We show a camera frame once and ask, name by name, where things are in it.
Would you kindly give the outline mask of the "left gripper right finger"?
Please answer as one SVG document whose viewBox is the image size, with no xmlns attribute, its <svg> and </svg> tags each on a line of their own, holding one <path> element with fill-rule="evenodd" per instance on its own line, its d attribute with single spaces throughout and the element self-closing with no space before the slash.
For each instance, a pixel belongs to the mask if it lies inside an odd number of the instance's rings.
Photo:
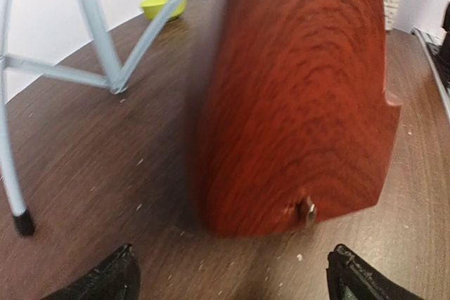
<svg viewBox="0 0 450 300">
<path fill-rule="evenodd" d="M 419 299 L 387 279 L 344 244 L 328 254 L 326 269 L 330 299 Z"/>
</svg>

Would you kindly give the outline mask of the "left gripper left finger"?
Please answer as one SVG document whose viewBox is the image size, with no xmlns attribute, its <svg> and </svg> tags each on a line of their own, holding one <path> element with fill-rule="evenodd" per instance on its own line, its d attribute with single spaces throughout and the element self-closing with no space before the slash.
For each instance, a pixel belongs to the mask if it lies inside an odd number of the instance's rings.
<svg viewBox="0 0 450 300">
<path fill-rule="evenodd" d="M 138 299 L 141 269 L 131 244 L 118 247 L 87 274 L 45 299 Z"/>
</svg>

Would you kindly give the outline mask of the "brown wooden metronome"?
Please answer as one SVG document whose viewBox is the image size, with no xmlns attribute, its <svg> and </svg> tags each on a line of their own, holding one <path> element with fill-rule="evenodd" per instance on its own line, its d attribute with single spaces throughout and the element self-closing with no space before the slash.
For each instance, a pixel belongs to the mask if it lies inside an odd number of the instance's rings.
<svg viewBox="0 0 450 300">
<path fill-rule="evenodd" d="M 401 105 L 383 0 L 209 0 L 186 93 L 195 209 L 220 237 L 378 203 Z"/>
</svg>

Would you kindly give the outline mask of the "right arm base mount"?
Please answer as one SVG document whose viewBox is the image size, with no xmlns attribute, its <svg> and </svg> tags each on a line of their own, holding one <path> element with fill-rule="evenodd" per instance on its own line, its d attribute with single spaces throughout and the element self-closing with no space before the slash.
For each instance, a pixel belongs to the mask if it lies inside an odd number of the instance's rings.
<svg viewBox="0 0 450 300">
<path fill-rule="evenodd" d="M 427 43 L 427 51 L 430 53 L 432 58 L 432 63 L 437 69 L 437 74 L 441 79 L 444 87 L 449 89 L 449 68 L 450 68 L 450 5 L 447 4 L 446 10 L 444 12 L 444 19 L 442 23 L 442 28 L 446 32 L 444 41 L 441 46 L 433 43 Z"/>
</svg>

